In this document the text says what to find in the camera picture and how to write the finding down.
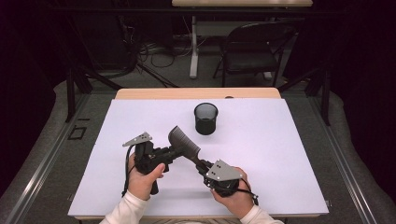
hand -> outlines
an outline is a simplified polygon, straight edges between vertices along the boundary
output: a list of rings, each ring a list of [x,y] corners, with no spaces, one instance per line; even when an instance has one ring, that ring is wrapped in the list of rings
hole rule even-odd
[[[248,183],[248,175],[239,167],[235,167],[235,169],[242,174],[242,178]],[[249,190],[249,187],[250,186],[248,186],[242,179],[239,180],[240,189]],[[237,191],[229,197],[222,198],[213,189],[210,191],[218,203],[226,206],[227,209],[239,219],[244,217],[253,207],[252,197],[248,193]]]
[[[129,157],[129,169],[134,167],[134,154]],[[143,175],[137,171],[136,168],[132,169],[129,174],[129,185],[128,191],[132,193],[135,197],[147,201],[149,199],[149,193],[151,192],[152,183],[154,183],[157,178],[163,177],[163,170],[165,169],[165,164],[159,164],[151,173],[148,175]]]

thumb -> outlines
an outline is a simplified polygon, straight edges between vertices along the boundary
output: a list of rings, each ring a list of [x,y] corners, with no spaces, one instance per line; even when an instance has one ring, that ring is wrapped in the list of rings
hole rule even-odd
[[[147,177],[154,182],[157,178],[159,178],[162,174],[163,171],[165,170],[165,164],[161,163],[151,173],[147,175]]]

black cup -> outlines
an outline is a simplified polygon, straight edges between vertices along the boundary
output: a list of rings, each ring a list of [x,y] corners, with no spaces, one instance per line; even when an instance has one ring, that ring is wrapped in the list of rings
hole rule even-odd
[[[195,107],[195,130],[202,135],[212,134],[216,130],[218,108],[210,103],[202,103]]]

black chair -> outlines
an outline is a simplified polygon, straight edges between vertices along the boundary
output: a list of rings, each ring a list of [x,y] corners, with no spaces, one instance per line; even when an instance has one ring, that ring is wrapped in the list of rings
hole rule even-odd
[[[235,28],[220,46],[221,59],[213,78],[222,63],[222,87],[227,75],[256,76],[264,72],[275,73],[272,85],[275,86],[284,46],[295,34],[295,25],[284,21],[251,23]]]

chair backrest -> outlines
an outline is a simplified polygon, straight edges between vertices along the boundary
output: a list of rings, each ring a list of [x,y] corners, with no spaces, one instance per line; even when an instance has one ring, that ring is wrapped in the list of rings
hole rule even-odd
[[[251,23],[232,30],[227,36],[226,44],[289,40],[295,33],[295,25],[289,22]]]

